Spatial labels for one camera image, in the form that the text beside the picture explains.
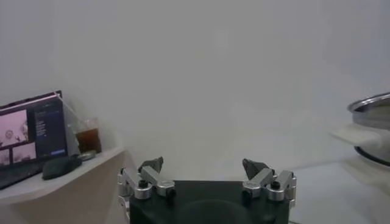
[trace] laptop screen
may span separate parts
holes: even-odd
[[[54,93],[0,107],[0,168],[67,154],[63,105]]]

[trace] metal bowl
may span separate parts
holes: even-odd
[[[390,93],[351,103],[348,110],[356,124],[390,130]]]

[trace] video call window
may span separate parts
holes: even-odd
[[[0,147],[28,142],[27,111],[21,110],[0,116]]]
[[[37,153],[35,152],[35,143],[33,142],[30,144],[21,145],[13,148],[12,155],[13,163],[35,159],[37,157]]]
[[[0,166],[7,166],[10,164],[10,150],[0,151]]]

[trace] laptop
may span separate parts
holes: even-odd
[[[0,107],[0,190],[68,156],[62,101],[54,93]]]

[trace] metal bracket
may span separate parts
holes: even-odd
[[[243,182],[243,190],[249,193],[250,198],[260,197],[261,190],[274,179],[274,171],[264,168],[251,180]]]
[[[124,168],[118,178],[122,184],[122,189],[119,191],[122,194],[121,196],[128,196],[129,187],[133,190],[134,197],[139,200],[145,200],[152,196],[152,185],[142,180],[135,170]]]
[[[150,166],[142,167],[141,177],[156,187],[158,195],[166,198],[172,198],[176,195],[175,182],[164,179]]]
[[[271,201],[290,201],[290,208],[296,202],[297,178],[291,171],[283,170],[278,177],[267,185],[267,196]]]

